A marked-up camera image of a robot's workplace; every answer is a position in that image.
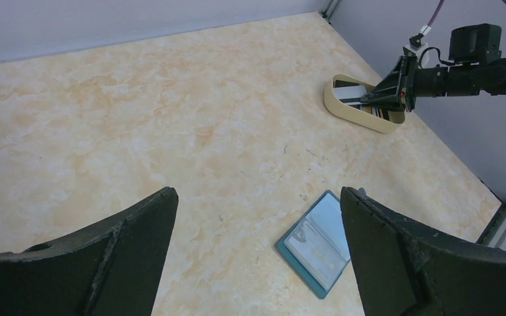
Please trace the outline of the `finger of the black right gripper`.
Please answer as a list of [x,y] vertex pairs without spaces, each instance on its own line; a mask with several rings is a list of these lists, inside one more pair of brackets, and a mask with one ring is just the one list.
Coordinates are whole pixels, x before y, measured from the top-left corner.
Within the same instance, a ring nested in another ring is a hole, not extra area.
[[363,104],[377,105],[398,103],[399,90],[403,79],[404,61],[397,61],[393,70],[374,89],[360,98]]

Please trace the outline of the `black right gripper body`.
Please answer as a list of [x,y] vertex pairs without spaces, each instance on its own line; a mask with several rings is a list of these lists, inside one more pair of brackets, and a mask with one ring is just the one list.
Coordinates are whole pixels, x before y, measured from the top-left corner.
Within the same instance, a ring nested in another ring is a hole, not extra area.
[[[429,59],[430,51],[437,53],[439,63],[426,68],[424,65]],[[443,97],[447,94],[449,68],[454,63],[441,59],[439,48],[430,47],[428,44],[415,47],[408,43],[403,47],[403,53],[394,69],[399,75],[394,111],[411,112],[415,108],[416,98]]]

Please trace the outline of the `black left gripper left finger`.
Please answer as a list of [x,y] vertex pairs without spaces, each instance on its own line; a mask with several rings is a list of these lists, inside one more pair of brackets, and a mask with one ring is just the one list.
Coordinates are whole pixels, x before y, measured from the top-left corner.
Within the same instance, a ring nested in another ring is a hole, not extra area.
[[137,204],[20,253],[0,253],[0,315],[150,315],[179,197]]

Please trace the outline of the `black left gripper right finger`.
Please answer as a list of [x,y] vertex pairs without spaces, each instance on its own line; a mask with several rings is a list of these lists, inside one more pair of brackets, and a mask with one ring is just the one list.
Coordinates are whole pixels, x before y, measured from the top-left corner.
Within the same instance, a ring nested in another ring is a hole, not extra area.
[[343,187],[341,216],[366,315],[506,315],[506,251],[468,242]]

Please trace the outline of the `teal leather card holder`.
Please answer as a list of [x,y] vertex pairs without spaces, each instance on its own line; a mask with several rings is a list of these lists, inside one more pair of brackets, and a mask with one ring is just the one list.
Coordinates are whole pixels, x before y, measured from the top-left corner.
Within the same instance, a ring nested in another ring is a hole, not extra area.
[[351,262],[339,198],[326,190],[274,248],[314,295],[325,299]]

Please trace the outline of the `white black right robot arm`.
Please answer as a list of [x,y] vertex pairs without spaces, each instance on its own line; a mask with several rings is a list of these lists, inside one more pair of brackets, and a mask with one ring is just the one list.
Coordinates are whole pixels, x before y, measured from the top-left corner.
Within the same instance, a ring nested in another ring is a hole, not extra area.
[[411,112],[419,97],[466,97],[487,92],[506,95],[506,58],[499,48],[501,27],[477,24],[451,32],[449,53],[438,65],[424,66],[437,47],[423,42],[430,27],[411,37],[393,70],[359,101],[380,109]]

